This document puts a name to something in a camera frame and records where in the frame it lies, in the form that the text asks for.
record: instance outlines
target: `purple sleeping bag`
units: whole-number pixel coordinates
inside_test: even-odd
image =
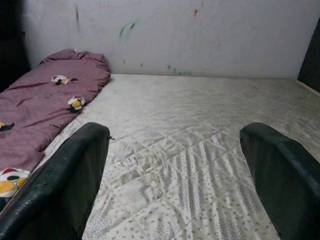
[[[0,93],[0,210],[41,161],[44,148],[109,77],[103,54],[66,49]]]

